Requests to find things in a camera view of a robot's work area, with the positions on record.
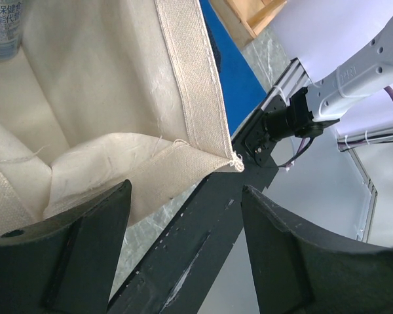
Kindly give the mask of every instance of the can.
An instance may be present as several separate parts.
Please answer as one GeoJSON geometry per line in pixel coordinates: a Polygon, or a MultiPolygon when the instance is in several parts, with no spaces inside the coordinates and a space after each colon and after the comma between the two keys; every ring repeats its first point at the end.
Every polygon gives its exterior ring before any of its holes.
{"type": "Polygon", "coordinates": [[[0,0],[0,61],[17,55],[22,41],[23,0],[0,0]]]}

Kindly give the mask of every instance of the white bottle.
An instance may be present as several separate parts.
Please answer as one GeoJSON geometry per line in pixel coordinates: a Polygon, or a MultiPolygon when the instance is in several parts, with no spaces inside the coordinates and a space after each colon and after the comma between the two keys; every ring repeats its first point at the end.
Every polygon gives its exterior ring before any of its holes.
{"type": "Polygon", "coordinates": [[[0,0],[0,61],[13,58],[22,40],[23,0],[0,0]]]}

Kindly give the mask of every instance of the blue fabric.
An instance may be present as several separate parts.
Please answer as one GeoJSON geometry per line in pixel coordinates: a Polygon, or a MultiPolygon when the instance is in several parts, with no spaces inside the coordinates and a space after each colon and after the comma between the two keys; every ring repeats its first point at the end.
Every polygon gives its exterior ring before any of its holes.
{"type": "Polygon", "coordinates": [[[220,81],[230,134],[266,97],[246,60],[215,14],[209,0],[200,0],[202,12],[221,52],[220,81]]]}

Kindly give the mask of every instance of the gray speckled surface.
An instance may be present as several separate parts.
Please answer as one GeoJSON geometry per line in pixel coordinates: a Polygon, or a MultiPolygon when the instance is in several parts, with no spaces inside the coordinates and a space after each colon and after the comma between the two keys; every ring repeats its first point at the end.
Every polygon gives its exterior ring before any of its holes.
{"type": "MultiPolygon", "coordinates": [[[[266,91],[270,90],[290,63],[275,34],[269,28],[246,46],[242,54],[266,91]]],[[[111,295],[114,295],[130,275],[195,187],[196,185],[192,186],[156,213],[127,229],[111,295]]]]}

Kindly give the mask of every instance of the screw hole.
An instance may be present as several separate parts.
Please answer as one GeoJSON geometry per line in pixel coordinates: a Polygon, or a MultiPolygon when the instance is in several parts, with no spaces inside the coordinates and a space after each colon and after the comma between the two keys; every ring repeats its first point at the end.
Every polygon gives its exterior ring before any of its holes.
{"type": "Polygon", "coordinates": [[[21,236],[24,233],[25,231],[23,230],[13,230],[3,234],[1,237],[17,237],[17,236],[21,236]]]}

